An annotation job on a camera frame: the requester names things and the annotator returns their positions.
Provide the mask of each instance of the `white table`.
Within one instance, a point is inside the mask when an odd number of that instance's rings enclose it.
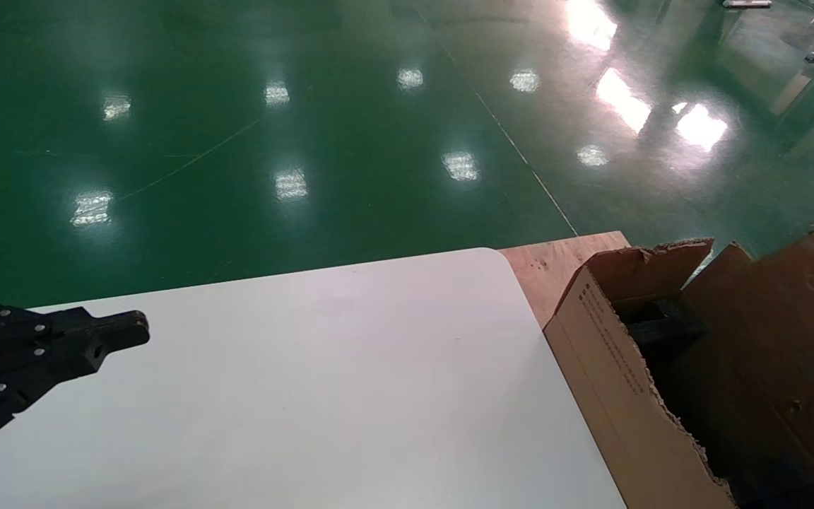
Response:
[[[0,507],[624,507],[498,252],[80,304],[152,339],[0,431]]]

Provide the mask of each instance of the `torn cardboard edge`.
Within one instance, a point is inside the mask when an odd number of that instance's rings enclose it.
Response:
[[[565,289],[545,337],[630,509],[732,508],[704,448],[666,408],[615,305],[679,293],[711,239],[599,252]]]
[[[563,291],[545,337],[627,506],[734,507],[623,323],[650,300],[681,299],[708,329],[672,376],[710,426],[700,437],[710,432],[733,460],[726,468],[746,467],[737,472],[750,482],[765,482],[769,461],[791,462],[807,486],[798,496],[814,503],[814,230],[758,260],[732,242],[694,275],[712,245],[595,254]]]

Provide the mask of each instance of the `brown cardboard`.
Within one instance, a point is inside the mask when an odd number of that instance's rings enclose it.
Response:
[[[675,379],[707,399],[701,419],[740,468],[791,462],[814,492],[814,232],[755,263],[733,247],[726,254],[685,289],[710,335],[678,361]],[[725,386],[747,396],[711,402]]]
[[[786,506],[814,507],[814,232],[758,261],[729,245],[681,290],[710,248],[696,240],[594,255],[545,337],[628,507],[731,508],[620,321],[648,300],[682,300],[708,333],[674,362],[673,390],[713,464],[747,484],[765,482],[769,464],[792,466]]]
[[[730,493],[653,387],[639,349],[601,290],[619,303],[675,293],[710,241],[595,255],[565,291],[545,337],[630,509],[731,508]]]

